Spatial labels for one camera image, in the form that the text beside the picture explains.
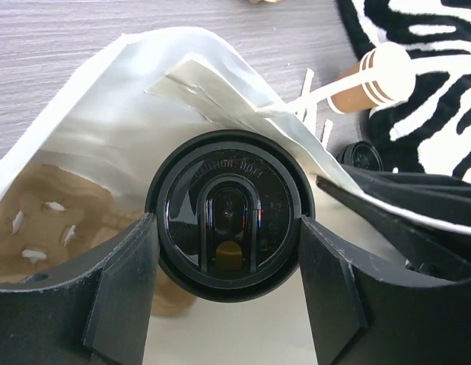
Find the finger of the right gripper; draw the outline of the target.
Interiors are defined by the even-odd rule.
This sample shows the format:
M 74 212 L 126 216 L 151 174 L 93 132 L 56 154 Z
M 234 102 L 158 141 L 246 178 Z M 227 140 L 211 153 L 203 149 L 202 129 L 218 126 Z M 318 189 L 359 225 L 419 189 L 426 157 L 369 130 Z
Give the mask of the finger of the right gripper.
M 427 217 L 471 227 L 471 183 L 424 173 L 390 173 L 346 167 L 373 198 Z M 471 236 L 414 223 L 365 202 L 322 176 L 317 187 L 364 218 L 406 259 L 406 267 L 444 280 L 471 278 Z

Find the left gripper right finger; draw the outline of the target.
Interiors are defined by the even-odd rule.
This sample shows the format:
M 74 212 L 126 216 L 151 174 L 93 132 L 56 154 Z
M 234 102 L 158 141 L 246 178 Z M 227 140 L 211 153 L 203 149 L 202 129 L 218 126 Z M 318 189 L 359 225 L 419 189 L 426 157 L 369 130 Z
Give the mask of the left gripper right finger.
M 410 271 L 310 218 L 300 267 L 318 363 L 471 364 L 471 278 Z

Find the black coffee cup lid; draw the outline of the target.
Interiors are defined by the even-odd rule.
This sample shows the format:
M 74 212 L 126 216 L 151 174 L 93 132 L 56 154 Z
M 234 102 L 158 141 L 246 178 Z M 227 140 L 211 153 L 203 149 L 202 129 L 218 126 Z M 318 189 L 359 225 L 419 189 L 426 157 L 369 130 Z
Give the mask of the black coffee cup lid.
M 300 222 L 314 197 L 300 163 L 267 137 L 208 132 L 172 151 L 145 209 L 158 220 L 161 269 L 205 300 L 261 297 L 298 268 Z

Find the brown paper coffee cup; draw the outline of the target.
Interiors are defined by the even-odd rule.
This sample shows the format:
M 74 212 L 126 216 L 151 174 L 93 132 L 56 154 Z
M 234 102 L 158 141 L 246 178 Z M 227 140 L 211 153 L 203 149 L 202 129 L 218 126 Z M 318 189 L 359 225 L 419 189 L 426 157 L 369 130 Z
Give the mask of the brown paper coffee cup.
M 151 314 L 160 317 L 180 316 L 196 301 L 197 297 L 184 290 L 157 267 Z

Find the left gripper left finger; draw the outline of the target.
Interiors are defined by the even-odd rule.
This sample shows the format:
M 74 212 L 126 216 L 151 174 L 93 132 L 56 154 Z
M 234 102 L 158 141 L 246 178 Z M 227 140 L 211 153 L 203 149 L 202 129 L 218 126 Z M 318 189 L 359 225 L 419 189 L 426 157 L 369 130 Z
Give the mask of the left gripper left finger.
M 0 284 L 0 364 L 140 364 L 158 266 L 144 214 L 105 243 Z

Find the light blue paper bag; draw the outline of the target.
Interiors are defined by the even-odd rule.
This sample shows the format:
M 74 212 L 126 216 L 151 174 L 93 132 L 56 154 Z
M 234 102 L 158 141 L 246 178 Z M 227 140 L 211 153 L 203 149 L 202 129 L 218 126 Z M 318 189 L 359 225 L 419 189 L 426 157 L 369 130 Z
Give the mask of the light blue paper bag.
M 105 188 L 123 210 L 143 211 L 167 155 L 213 129 L 267 137 L 307 178 L 322 173 L 358 191 L 232 46 L 202 28 L 171 27 L 122 35 L 73 73 L 0 160 L 0 201 L 22 170 L 47 164 Z

